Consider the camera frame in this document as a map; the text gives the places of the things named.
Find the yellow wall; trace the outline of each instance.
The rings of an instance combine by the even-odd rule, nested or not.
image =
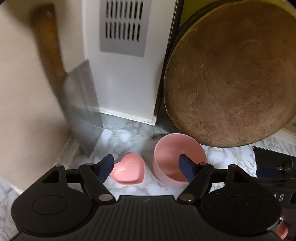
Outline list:
[[[30,13],[46,1],[0,5],[0,178],[26,189],[53,165],[69,135],[39,59]],[[57,0],[66,70],[84,60],[81,0]]]
[[[216,0],[185,0],[181,21],[180,21],[180,26],[197,10],[215,1]]]

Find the wooden cutting board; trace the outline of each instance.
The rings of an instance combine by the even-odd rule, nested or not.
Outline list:
[[[214,147],[275,133],[296,114],[296,20],[276,5],[251,0],[198,14],[166,66],[171,120]]]

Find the air vent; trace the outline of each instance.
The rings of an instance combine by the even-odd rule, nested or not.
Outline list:
[[[101,51],[143,57],[151,1],[101,0]]]

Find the pink cup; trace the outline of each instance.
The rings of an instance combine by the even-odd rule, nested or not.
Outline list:
[[[156,144],[153,156],[154,174],[161,182],[175,187],[188,184],[179,169],[181,154],[195,163],[207,162],[205,151],[192,137],[180,133],[166,135]]]

